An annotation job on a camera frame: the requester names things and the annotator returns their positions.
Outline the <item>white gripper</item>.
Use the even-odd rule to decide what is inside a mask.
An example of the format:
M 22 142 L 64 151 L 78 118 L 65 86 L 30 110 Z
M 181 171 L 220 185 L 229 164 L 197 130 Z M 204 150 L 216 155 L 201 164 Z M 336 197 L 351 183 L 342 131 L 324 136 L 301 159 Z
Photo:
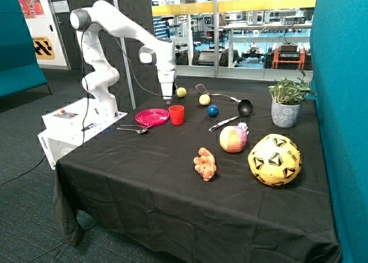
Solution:
M 171 105 L 171 100 L 174 92 L 176 78 L 176 70 L 158 70 L 158 79 L 161 85 L 162 97 L 166 100 L 167 105 Z

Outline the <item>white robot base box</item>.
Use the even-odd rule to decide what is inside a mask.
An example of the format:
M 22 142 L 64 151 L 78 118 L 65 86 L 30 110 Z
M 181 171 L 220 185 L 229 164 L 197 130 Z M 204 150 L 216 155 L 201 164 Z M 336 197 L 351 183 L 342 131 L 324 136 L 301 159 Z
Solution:
M 55 169 L 60 158 L 126 115 L 116 110 L 106 112 L 96 99 L 82 98 L 42 116 L 46 129 L 38 138 L 51 169 Z M 90 124 L 95 126 L 81 131 Z

